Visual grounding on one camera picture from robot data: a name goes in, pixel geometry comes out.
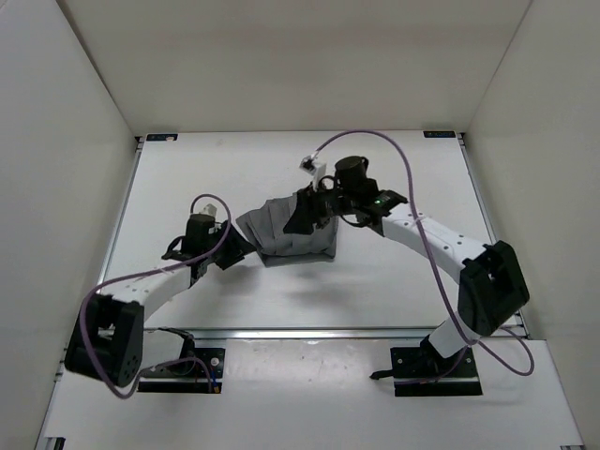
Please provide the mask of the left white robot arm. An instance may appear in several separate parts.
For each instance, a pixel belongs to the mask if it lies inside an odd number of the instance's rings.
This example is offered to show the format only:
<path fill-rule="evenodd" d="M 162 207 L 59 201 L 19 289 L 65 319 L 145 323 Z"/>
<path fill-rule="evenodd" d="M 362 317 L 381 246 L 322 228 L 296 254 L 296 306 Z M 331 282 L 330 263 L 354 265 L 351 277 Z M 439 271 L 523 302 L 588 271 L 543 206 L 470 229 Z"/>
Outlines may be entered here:
<path fill-rule="evenodd" d="M 148 275 L 117 279 L 116 292 L 95 291 L 84 302 L 65 356 L 65 369 L 115 387 L 134 381 L 143 363 L 144 322 L 205 275 L 211 264 L 226 270 L 256 248 L 230 221 L 205 213 L 189 216 L 185 233 L 175 237 L 161 256 L 173 264 Z"/>

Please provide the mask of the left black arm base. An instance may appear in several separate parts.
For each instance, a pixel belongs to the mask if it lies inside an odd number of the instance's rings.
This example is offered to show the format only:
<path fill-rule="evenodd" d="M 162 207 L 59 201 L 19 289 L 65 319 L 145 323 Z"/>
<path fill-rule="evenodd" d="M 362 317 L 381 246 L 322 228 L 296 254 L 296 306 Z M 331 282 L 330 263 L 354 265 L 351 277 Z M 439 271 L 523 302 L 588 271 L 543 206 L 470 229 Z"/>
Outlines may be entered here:
<path fill-rule="evenodd" d="M 144 333 L 140 393 L 218 395 L 226 349 L 186 330 L 160 327 Z"/>

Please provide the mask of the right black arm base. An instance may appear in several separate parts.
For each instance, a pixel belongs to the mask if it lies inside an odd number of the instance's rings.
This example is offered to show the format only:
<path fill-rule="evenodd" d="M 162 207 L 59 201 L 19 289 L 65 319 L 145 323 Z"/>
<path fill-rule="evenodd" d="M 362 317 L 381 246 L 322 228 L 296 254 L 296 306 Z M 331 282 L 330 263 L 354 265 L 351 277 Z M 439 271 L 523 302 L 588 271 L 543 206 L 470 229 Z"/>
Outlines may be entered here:
<path fill-rule="evenodd" d="M 397 398 L 483 395 L 470 347 L 443 358 L 426 337 L 418 345 L 402 344 L 391 347 L 389 352 L 391 367 L 375 370 L 369 378 L 373 381 L 392 379 Z"/>

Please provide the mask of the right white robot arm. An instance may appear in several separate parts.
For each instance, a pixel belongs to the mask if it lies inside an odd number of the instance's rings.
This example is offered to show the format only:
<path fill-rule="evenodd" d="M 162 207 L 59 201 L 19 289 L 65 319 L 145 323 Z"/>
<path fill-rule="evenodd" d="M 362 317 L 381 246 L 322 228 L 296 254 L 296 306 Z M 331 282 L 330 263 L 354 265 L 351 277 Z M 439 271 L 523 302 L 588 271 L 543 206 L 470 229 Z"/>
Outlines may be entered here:
<path fill-rule="evenodd" d="M 308 235 L 332 218 L 353 215 L 356 227 L 431 258 L 458 285 L 452 316 L 425 340 L 421 367 L 442 375 L 463 347 L 491 336 L 530 299 L 514 249 L 504 241 L 493 245 L 455 232 L 419 212 L 404 196 L 383 190 L 368 177 L 365 157 L 345 157 L 328 176 L 315 157 L 305 157 L 301 168 L 313 180 L 298 190 L 296 207 L 285 233 Z"/>

